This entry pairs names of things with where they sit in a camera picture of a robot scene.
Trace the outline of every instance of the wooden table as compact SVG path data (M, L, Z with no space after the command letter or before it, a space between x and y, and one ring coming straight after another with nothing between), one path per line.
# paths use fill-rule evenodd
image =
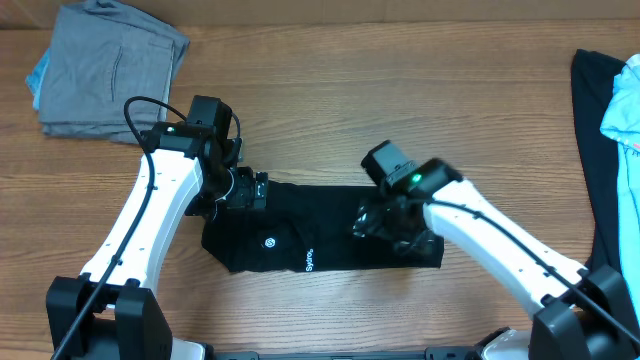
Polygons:
M576 48L631 56L640 21L181 30L192 44L171 104L187 111L196 94L230 104L254 169L298 184L368 184L360 160L392 139L419 161L446 159L536 237L588 257L569 67ZM48 359L47 288L102 243L141 155L41 134L24 78L50 36L0 31L1 359ZM202 226L183 219L158 299L174 336L218 350L415 350L529 326L450 244L440 270L230 275L200 247Z

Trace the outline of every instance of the gray cloth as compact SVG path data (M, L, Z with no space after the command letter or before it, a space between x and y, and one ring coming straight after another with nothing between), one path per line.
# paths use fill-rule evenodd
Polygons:
M39 120L52 136L135 142L124 102L136 95L168 101L189 39L171 26L112 0L60 8L44 76ZM166 110L136 102L139 130L166 119Z

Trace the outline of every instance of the light blue fabric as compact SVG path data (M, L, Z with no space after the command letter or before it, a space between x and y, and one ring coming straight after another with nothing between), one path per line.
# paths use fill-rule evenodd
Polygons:
M47 67L49 66L49 49L42 55L36 67L33 68L33 71L30 75L27 75L26 83L33 95L33 109L35 111L40 110L40 91L42 90L42 79L44 78L44 73L47 72Z
M614 78L600 132L618 142L620 267L640 322L640 54Z

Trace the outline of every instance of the circular logo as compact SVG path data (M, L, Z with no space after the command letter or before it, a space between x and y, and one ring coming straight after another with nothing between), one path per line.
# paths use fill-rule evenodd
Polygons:
M267 240L264 241L264 246L266 246L268 248L272 248L272 247L276 246L276 239L268 238Z

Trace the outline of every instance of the black fabric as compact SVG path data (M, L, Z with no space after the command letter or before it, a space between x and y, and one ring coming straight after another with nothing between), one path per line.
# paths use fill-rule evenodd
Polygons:
M399 256L389 241L351 235L361 201L377 196L375 187L270 181L266 209L220 209L204 228L202 247L231 272L440 267L442 243L429 258Z
M613 97L613 77L624 62L598 52L578 50L571 66L573 116L580 160L596 222L587 267L606 264L620 271L618 242L618 150L600 133L600 124Z

